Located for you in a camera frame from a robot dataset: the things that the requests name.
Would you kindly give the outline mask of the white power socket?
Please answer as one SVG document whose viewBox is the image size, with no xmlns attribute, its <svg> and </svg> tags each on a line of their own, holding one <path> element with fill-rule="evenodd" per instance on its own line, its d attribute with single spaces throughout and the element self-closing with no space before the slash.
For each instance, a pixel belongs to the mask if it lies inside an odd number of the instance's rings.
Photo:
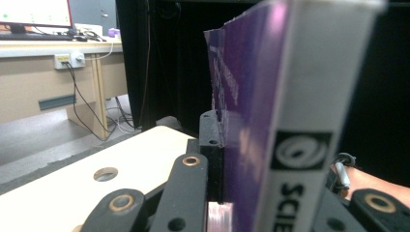
<svg viewBox="0 0 410 232">
<path fill-rule="evenodd" d="M 79 51 L 74 51 L 72 53 L 65 54 L 55 54 L 54 55 L 54 69 L 63 70 L 71 65 L 72 68 L 84 68 L 85 67 L 85 56 Z"/>
</svg>

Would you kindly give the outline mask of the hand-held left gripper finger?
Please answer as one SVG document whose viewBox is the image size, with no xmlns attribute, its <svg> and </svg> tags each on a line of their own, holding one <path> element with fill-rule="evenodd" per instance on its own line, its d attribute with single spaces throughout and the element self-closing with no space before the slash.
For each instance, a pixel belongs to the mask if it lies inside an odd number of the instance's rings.
<svg viewBox="0 0 410 232">
<path fill-rule="evenodd" d="M 204 112 L 199 121 L 199 151 L 208 160 L 208 200 L 223 201 L 223 145 L 215 110 Z"/>
</svg>

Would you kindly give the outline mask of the black curtain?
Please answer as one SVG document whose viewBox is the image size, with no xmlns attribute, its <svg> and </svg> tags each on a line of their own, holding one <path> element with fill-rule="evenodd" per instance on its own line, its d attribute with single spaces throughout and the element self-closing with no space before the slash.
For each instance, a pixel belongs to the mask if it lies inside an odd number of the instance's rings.
<svg viewBox="0 0 410 232">
<path fill-rule="evenodd" d="M 196 135 L 212 90 L 204 31 L 262 0 L 116 0 L 132 117 L 174 116 Z M 339 149 L 364 171 L 410 187 L 410 0 L 386 0 Z"/>
</svg>

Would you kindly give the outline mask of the black keyboard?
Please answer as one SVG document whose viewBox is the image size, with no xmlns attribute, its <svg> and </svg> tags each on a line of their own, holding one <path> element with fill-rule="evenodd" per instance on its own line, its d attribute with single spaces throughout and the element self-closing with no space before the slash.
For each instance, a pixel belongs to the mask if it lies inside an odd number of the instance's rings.
<svg viewBox="0 0 410 232">
<path fill-rule="evenodd" d="M 48 35 L 37 33 L 13 34 L 0 32 L 0 41 L 72 41 L 73 38 L 64 35 Z"/>
</svg>

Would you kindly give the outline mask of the dark illustrated magazine white spine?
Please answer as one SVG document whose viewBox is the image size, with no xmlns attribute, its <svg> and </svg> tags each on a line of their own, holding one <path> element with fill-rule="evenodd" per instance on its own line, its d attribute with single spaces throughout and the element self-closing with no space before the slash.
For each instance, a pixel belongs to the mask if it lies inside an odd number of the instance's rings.
<svg viewBox="0 0 410 232">
<path fill-rule="evenodd" d="M 264 0 L 204 37 L 232 232 L 310 232 L 386 0 Z"/>
</svg>

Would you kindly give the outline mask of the wooden desk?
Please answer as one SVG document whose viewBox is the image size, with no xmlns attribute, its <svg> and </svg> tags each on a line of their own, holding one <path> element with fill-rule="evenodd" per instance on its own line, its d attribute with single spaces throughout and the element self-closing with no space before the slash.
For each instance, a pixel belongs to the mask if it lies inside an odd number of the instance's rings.
<svg viewBox="0 0 410 232">
<path fill-rule="evenodd" d="M 54 55 L 79 51 L 84 68 L 54 69 Z M 122 45 L 105 42 L 0 41 L 0 124 L 59 109 L 70 120 L 108 137 L 105 101 L 125 95 L 127 84 Z"/>
</svg>

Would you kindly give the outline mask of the white screen monitor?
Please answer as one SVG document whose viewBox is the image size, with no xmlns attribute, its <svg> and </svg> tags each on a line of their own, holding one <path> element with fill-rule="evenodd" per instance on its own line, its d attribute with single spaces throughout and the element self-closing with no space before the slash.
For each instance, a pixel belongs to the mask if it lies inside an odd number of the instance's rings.
<svg viewBox="0 0 410 232">
<path fill-rule="evenodd" d="M 0 23 L 71 27 L 69 0 L 0 0 Z"/>
</svg>

